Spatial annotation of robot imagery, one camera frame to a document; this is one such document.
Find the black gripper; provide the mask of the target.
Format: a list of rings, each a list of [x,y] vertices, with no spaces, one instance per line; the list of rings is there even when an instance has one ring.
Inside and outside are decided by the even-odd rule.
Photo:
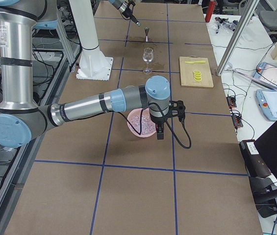
[[[149,107],[149,113],[152,122],[156,124],[156,136],[158,140],[164,139],[164,123],[167,121],[169,114],[169,107],[162,110],[162,113],[157,107]]]
[[[122,5],[125,9],[122,12],[122,15],[126,20],[132,20],[137,26],[141,26],[140,22],[133,15],[133,9],[135,6],[134,2],[124,2]]]

